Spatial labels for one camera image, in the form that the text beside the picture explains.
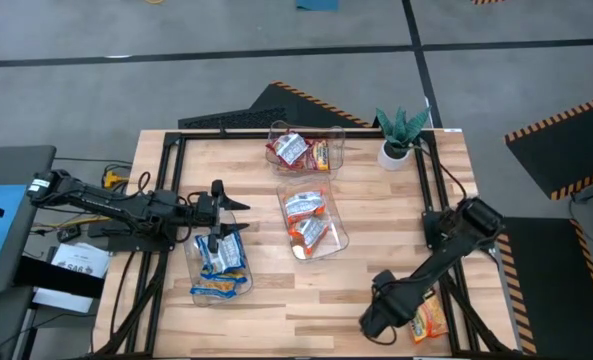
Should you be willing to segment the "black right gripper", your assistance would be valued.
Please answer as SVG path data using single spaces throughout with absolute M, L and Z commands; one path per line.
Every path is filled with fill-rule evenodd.
M 419 307 L 419 298 L 400 289 L 377 292 L 359 318 L 361 332 L 377 338 L 389 326 L 401 327 L 411 321 Z

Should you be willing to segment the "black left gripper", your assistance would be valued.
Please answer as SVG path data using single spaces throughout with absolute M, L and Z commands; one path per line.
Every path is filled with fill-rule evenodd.
M 205 227 L 209 230 L 208 250 L 211 253 L 217 253 L 219 248 L 217 238 L 221 234 L 220 203 L 223 194 L 223 182 L 221 180 L 214 180 L 210 192 L 199 192 L 197 201 L 193 205 L 192 226 Z M 249 210 L 250 206 L 224 196 L 223 208 L 225 210 L 238 211 Z M 248 223 L 223 224 L 223 234 L 229 235 L 236 233 L 247 227 L 249 227 Z

